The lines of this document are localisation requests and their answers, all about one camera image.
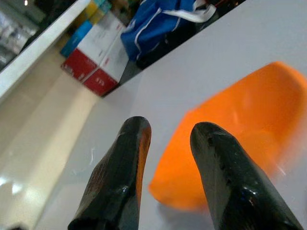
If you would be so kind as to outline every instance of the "blue bag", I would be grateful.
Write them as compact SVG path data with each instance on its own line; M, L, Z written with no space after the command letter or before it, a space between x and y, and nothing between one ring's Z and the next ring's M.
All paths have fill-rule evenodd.
M199 0L143 0L121 40L130 60L154 50L165 35L188 21L209 20L216 8L195 11Z

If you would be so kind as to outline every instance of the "cardboard box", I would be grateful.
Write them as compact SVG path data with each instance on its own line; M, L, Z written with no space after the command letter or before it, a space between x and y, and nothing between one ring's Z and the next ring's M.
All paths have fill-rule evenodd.
M121 42L123 24L111 13L94 25L62 68L102 96L119 82L128 56Z

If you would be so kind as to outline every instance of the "orange object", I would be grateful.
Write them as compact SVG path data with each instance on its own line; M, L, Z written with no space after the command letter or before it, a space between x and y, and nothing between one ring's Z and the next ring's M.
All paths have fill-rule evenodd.
M282 62L271 63L205 101L182 119L160 159L149 190L161 203L182 210L206 207L189 137L201 121L233 134L268 175L307 105L307 82Z

